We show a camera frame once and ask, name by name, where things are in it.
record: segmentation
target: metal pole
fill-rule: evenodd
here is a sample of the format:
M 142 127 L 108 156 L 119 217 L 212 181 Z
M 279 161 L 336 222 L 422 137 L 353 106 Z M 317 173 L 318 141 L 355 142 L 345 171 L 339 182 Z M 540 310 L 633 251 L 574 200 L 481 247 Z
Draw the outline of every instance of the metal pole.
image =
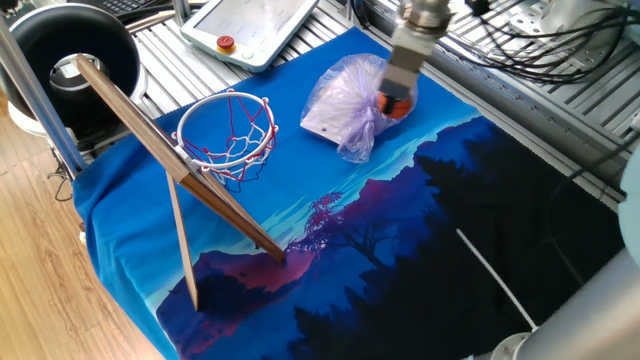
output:
M 173 8 L 176 11 L 175 20 L 178 26 L 182 26 L 191 17 L 189 0 L 172 0 Z
M 0 63 L 6 69 L 20 94 L 22 94 L 33 115 L 40 121 L 47 135 L 49 135 L 49 138 L 60 153 L 62 161 L 65 162 L 69 171 L 75 177 L 78 172 L 85 168 L 86 164 L 62 121 L 60 121 L 60 117 L 45 94 L 42 85 L 36 79 L 16 40 L 11 35 L 11 31 L 9 31 L 4 19 L 0 19 L 0 49 Z
M 640 359 L 640 269 L 626 249 L 514 355 L 514 360 L 627 359 Z

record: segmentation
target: wooden floor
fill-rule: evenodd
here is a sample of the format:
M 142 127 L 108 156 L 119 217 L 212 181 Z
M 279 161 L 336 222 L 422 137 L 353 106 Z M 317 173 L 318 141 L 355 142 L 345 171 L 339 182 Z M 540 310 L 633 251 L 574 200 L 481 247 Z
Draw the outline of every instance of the wooden floor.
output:
M 0 94 L 0 359 L 160 359 L 98 281 L 55 169 Z

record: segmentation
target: red button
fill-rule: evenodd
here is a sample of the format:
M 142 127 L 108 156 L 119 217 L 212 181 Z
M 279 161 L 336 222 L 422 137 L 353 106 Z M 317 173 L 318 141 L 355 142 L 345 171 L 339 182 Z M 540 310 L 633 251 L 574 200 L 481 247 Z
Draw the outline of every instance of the red button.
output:
M 229 50 L 233 47 L 235 41 L 231 36 L 221 36 L 218 38 L 217 43 L 221 49 Z

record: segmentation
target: mountain print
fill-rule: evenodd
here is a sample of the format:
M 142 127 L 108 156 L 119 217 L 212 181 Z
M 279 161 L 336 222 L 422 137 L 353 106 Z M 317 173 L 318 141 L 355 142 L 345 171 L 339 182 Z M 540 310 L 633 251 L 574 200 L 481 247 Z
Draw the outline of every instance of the mountain print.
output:
M 390 180 L 310 202 L 286 248 L 204 252 L 156 316 L 184 359 L 462 359 L 527 323 L 460 228 L 538 324 L 623 246 L 615 213 L 483 117 L 443 129 Z

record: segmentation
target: orange object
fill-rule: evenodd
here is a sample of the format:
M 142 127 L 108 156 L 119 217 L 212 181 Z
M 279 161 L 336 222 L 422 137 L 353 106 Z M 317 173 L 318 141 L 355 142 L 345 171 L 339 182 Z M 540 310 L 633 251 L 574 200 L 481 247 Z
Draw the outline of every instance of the orange object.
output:
M 231 36 L 220 36 L 218 41 L 218 51 L 223 54 L 231 54 L 236 51 L 236 42 Z
M 383 93 L 378 94 L 378 110 L 392 119 L 402 119 L 411 111 L 413 105 L 410 100 L 395 100 L 391 108 L 387 108 L 389 98 Z

